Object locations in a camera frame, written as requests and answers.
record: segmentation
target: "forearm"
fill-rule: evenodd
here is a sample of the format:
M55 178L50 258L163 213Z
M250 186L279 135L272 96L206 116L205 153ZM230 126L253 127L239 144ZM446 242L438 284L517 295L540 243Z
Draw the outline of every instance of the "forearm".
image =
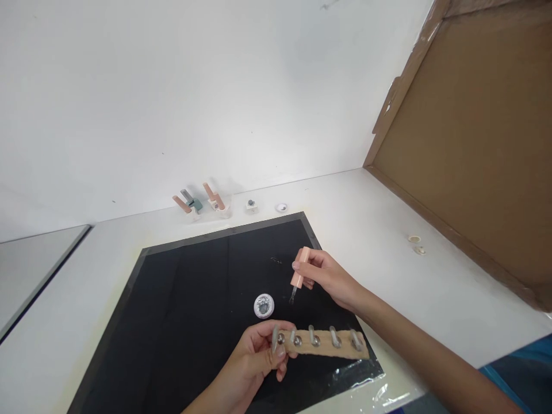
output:
M452 413L521 413L483 374L372 292L359 293L355 310Z
M182 414L209 414L216 412L218 404L216 395L213 395L211 386L208 386L184 411Z

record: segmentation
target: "black mat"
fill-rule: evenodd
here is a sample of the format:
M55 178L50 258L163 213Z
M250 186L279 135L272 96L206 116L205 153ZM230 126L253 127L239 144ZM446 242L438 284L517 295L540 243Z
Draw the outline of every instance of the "black mat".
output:
M362 331L318 285L298 290L289 305L291 263L302 246L320 248L297 213L144 249L69 413L180 413L260 322L253 303L261 293L275 301L273 319L298 329ZM248 412L298 412L374 378L383 371L370 354L367 361L300 355L282 383L269 374Z

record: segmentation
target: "fingernail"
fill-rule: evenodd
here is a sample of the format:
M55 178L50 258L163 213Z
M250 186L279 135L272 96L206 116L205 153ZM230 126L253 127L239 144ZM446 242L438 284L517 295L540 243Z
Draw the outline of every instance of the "fingernail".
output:
M286 354L286 348L283 345L278 345L276 348L276 356L282 358Z

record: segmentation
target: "white wall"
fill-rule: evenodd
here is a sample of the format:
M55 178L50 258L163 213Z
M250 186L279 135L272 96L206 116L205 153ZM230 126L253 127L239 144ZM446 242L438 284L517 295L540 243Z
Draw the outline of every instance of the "white wall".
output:
M0 241L360 167L431 3L0 0Z

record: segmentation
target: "nail polish brush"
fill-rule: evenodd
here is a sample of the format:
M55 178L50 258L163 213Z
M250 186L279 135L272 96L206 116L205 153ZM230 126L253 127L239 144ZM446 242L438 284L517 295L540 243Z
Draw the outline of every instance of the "nail polish brush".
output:
M311 254L311 249L308 247L303 247L303 250L301 251L301 256L299 256L299 262L306 263L309 261L309 255ZM303 276L301 276L299 273L294 272L291 285L293 285L293 291L292 296L289 299L289 304L293 305L293 301L295 299L295 294L297 293L297 288L302 288L303 286Z

